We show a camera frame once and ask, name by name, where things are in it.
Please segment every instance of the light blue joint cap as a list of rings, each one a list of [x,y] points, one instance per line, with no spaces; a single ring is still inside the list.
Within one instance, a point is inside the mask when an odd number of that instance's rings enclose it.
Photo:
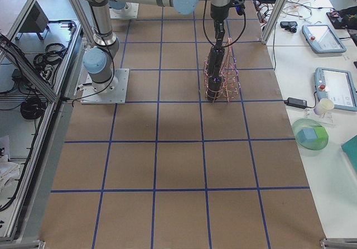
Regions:
[[[105,68],[107,57],[101,49],[93,48],[84,54],[83,64],[89,74],[98,74]]]
[[[125,2],[111,2],[109,1],[109,6],[116,10],[121,10],[125,7]]]
[[[188,15],[196,9],[198,2],[199,0],[173,0],[173,7],[178,13]]]

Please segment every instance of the tablet screen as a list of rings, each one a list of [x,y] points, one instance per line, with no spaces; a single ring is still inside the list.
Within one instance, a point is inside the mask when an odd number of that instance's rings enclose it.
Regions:
[[[340,50],[342,49],[335,36],[332,34],[328,26],[308,26],[311,35],[322,50]]]
[[[324,77],[326,83],[325,92],[335,105],[356,106],[347,73],[324,70]]]

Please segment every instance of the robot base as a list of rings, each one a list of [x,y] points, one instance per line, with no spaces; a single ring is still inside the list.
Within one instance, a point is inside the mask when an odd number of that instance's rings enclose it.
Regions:
[[[138,12],[139,12],[139,3],[131,3],[130,10],[123,11],[121,13],[115,13],[114,10],[111,8],[110,12],[110,19],[111,20],[129,20],[129,19],[137,19]]]
[[[114,75],[118,78],[117,86],[108,93],[95,94],[93,87],[86,87],[83,90],[82,104],[124,104],[127,97],[127,88],[129,80],[129,69],[116,69]],[[91,83],[91,78],[88,75],[86,83]]]

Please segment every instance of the white cup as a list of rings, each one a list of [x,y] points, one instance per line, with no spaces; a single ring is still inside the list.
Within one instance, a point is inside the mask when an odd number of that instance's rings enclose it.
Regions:
[[[316,107],[313,109],[316,115],[324,116],[327,111],[332,110],[335,107],[335,104],[332,100],[328,98],[322,98]]]

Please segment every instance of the tablet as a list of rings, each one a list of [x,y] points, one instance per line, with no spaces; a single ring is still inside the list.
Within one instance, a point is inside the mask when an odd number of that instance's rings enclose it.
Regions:
[[[346,51],[346,47],[329,25],[303,25],[302,33],[312,50],[318,54]]]
[[[335,108],[357,111],[357,94],[351,72],[346,70],[317,68],[315,71],[317,97],[331,99]]]

